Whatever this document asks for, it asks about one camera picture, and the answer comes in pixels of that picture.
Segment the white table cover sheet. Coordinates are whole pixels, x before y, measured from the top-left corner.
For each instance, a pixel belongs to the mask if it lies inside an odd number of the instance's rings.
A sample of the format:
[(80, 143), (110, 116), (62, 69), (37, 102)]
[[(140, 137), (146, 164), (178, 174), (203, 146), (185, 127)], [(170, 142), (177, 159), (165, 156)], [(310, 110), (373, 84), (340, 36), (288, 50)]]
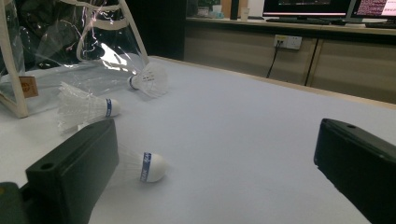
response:
[[(120, 103), (107, 118), (118, 148), (159, 154), (167, 170), (154, 183), (106, 186), (88, 224), (372, 224), (314, 164), (319, 127), (335, 119), (396, 146), (396, 106), (187, 63), (163, 67), (163, 96), (127, 82), (94, 95)], [(0, 106), (0, 224), (34, 224), (26, 169), (92, 124), (61, 133), (58, 94), (26, 118)]]

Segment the black upright post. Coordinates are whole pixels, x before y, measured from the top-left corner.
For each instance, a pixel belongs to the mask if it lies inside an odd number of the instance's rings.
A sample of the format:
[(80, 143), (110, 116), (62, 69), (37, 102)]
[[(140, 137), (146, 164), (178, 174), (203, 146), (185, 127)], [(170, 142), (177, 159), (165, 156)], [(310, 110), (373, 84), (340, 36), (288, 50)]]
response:
[(236, 21), (238, 19), (239, 0), (231, 0), (230, 19)]

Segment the computer monitor with pink window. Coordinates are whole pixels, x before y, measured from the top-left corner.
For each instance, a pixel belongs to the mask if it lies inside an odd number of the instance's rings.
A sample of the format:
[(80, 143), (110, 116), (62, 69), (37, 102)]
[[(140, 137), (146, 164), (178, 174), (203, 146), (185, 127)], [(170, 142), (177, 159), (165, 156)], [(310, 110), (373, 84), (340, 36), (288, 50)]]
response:
[(356, 0), (352, 16), (369, 19), (396, 19), (396, 0)]

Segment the black keyboard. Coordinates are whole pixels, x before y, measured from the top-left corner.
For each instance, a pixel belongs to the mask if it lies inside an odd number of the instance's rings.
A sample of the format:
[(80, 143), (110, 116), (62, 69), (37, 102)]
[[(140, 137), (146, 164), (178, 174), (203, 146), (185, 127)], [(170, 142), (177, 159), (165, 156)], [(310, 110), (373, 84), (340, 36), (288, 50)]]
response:
[(396, 22), (382, 21), (382, 22), (366, 22), (364, 23), (366, 28), (375, 29), (396, 29)]
[(284, 23), (300, 23), (300, 24), (315, 24), (315, 25), (345, 25), (343, 20), (324, 20), (324, 19), (308, 19), (308, 18), (278, 18), (267, 19), (267, 22), (284, 22)]

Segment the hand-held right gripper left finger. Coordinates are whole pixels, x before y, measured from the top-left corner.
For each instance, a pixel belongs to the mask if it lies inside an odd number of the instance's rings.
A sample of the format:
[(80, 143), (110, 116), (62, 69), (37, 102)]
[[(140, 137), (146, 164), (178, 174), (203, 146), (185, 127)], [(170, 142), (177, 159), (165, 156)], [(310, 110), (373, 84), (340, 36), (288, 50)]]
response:
[(26, 169), (34, 224), (88, 224), (119, 164), (113, 119), (90, 124)]

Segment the white wall socket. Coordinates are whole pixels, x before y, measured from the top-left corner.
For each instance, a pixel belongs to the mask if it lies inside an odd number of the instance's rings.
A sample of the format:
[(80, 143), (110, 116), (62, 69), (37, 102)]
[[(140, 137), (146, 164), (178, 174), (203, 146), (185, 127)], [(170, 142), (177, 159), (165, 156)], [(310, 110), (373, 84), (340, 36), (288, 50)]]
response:
[(282, 49), (296, 49), (301, 47), (303, 38), (292, 35), (275, 35), (274, 46)]

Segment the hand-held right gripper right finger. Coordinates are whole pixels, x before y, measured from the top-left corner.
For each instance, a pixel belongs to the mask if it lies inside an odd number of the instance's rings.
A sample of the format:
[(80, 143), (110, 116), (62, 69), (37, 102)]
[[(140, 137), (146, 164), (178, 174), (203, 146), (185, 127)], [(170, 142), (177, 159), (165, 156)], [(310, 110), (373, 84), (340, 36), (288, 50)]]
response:
[(372, 224), (396, 224), (396, 146), (355, 125), (323, 119), (314, 164)]

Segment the beige cabinet desk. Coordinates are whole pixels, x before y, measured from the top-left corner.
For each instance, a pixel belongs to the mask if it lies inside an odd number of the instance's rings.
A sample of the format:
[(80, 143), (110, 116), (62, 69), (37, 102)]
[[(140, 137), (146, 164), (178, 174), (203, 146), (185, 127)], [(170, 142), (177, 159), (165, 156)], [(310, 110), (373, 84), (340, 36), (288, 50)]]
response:
[[(301, 47), (276, 48), (275, 35)], [(188, 18), (184, 60), (396, 104), (396, 30)]]

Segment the clear bag with beige trim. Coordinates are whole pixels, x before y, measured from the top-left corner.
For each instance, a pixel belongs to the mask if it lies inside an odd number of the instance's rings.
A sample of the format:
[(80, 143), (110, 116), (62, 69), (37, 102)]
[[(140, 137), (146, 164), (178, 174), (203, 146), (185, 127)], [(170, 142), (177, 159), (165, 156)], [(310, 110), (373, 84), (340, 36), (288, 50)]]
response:
[(19, 118), (63, 82), (103, 95), (148, 63), (126, 0), (0, 0), (0, 103)]

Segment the wide computer monitor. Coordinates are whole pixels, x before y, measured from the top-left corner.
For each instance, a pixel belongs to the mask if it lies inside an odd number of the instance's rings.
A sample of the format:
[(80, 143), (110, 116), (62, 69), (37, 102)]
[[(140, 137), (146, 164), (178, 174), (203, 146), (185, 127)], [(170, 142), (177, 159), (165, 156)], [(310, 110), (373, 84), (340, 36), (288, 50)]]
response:
[(345, 17), (351, 0), (264, 0), (264, 17)]

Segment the potted green plant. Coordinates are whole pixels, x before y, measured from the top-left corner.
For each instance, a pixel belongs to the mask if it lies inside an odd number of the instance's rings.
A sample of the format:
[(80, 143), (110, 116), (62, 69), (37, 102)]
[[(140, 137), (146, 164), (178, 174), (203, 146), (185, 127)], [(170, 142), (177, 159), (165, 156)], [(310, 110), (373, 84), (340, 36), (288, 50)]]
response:
[(219, 0), (198, 0), (197, 2), (197, 15), (207, 17), (209, 12), (217, 5)]

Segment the pale blue box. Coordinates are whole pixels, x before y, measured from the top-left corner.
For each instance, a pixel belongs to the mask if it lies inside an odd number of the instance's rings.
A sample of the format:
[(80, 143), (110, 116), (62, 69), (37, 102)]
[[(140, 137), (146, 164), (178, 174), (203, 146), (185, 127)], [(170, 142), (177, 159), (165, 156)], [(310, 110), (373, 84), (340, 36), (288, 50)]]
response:
[(214, 5), (212, 7), (211, 15), (213, 18), (222, 19), (224, 17), (224, 14), (222, 12), (222, 5)]

